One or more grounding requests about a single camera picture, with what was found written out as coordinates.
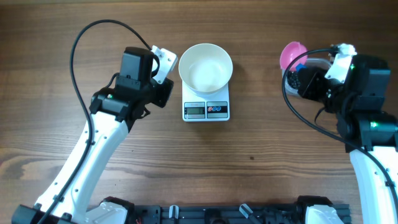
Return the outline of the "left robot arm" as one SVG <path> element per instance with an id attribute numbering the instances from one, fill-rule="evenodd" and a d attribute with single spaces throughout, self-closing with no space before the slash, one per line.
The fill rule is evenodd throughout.
<path id="1" fill-rule="evenodd" d="M 153 46 L 125 49 L 121 69 L 90 103 L 84 130 L 66 163 L 33 207 L 20 205 L 12 223 L 137 223 L 134 204 L 107 197 L 88 204 L 109 159 L 136 120 L 149 115 L 148 104 L 166 106 L 174 83 L 167 75 L 176 54 Z"/>

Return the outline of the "pile of black beans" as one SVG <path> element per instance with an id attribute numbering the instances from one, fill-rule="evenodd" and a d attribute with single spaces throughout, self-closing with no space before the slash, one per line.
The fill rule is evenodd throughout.
<path id="1" fill-rule="evenodd" d="M 287 74 L 287 83 L 292 89 L 298 90 L 301 85 L 298 73 L 289 71 Z"/>

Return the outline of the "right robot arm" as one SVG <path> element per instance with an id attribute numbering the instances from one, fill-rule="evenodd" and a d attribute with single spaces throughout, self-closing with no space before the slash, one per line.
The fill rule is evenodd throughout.
<path id="1" fill-rule="evenodd" d="M 297 68 L 302 98 L 334 113 L 353 165 L 365 223 L 397 223 L 397 118 L 382 110 L 391 70 L 387 62 L 355 55 L 347 68 Z"/>

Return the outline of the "pink scoop blue handle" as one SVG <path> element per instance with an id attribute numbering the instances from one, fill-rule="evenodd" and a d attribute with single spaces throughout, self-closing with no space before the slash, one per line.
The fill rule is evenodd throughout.
<path id="1" fill-rule="evenodd" d="M 281 55 L 280 55 L 280 68 L 285 70 L 288 65 L 299 55 L 305 53 L 307 48 L 301 44 L 300 42 L 291 42 L 285 46 Z M 297 66 L 305 65 L 307 62 L 308 56 L 303 56 L 302 58 L 298 59 L 290 68 L 290 71 L 296 71 Z"/>

